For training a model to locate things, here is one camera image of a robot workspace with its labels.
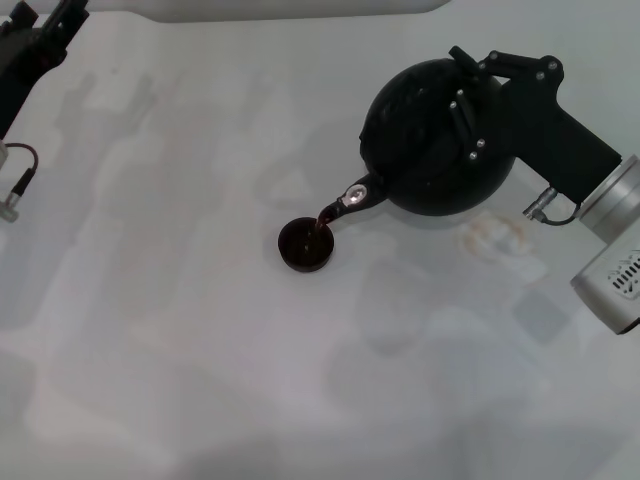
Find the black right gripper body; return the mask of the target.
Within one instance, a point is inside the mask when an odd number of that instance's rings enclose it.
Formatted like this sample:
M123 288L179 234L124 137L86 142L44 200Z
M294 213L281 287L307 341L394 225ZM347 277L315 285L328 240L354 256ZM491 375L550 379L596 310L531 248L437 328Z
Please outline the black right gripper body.
M559 106L559 85L528 74L502 86L500 145L582 203L619 166L621 155Z

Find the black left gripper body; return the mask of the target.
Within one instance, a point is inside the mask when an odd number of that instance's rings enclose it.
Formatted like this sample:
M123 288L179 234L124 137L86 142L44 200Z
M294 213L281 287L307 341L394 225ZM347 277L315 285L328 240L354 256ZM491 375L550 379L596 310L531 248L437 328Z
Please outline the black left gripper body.
M4 139L36 83L67 56L68 43L41 28L12 31L1 38L1 139Z

